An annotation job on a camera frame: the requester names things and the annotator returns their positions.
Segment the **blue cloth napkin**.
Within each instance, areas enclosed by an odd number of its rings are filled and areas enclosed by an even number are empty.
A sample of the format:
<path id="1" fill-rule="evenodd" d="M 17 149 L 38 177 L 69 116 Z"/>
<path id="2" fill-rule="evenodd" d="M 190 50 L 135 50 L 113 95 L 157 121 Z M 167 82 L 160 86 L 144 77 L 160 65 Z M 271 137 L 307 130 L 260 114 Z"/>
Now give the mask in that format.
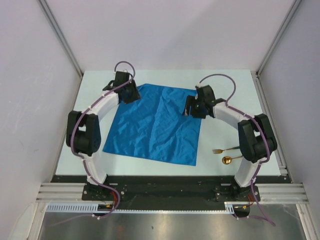
<path id="1" fill-rule="evenodd" d="M 201 119 L 184 116 L 192 89 L 143 84 L 141 98 L 117 108 L 103 152 L 195 166 Z"/>

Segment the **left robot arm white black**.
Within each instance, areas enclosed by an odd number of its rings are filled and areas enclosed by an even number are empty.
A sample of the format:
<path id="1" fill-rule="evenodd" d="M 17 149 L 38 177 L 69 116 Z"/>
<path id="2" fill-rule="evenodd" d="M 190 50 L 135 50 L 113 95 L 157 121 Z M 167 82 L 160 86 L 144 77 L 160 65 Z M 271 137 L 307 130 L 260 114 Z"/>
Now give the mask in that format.
<path id="1" fill-rule="evenodd" d="M 67 117 L 66 145 L 80 158 L 87 181 L 95 185 L 93 194 L 100 200 L 110 196 L 111 188 L 104 184 L 107 173 L 102 169 L 98 150 L 102 142 L 100 121 L 120 103 L 139 100 L 140 94 L 134 75 L 116 71 L 115 79 L 103 88 L 101 96 L 83 111 L 72 110 Z"/>

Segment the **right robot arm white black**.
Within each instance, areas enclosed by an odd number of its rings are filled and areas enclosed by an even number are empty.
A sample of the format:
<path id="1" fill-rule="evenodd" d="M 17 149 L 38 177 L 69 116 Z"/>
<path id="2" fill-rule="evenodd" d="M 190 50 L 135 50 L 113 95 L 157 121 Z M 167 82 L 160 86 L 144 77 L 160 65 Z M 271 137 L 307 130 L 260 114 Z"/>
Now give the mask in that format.
<path id="1" fill-rule="evenodd" d="M 262 164 L 270 160 L 278 143 L 269 117 L 261 113 L 250 116 L 229 105 L 226 100 L 215 98 L 209 86 L 196 88 L 196 95 L 186 97 L 183 116 L 205 119 L 206 116 L 221 120 L 238 131 L 241 163 L 234 176 L 236 185 L 230 188 L 231 196 L 242 201 L 249 194 L 248 186 L 255 182 Z"/>

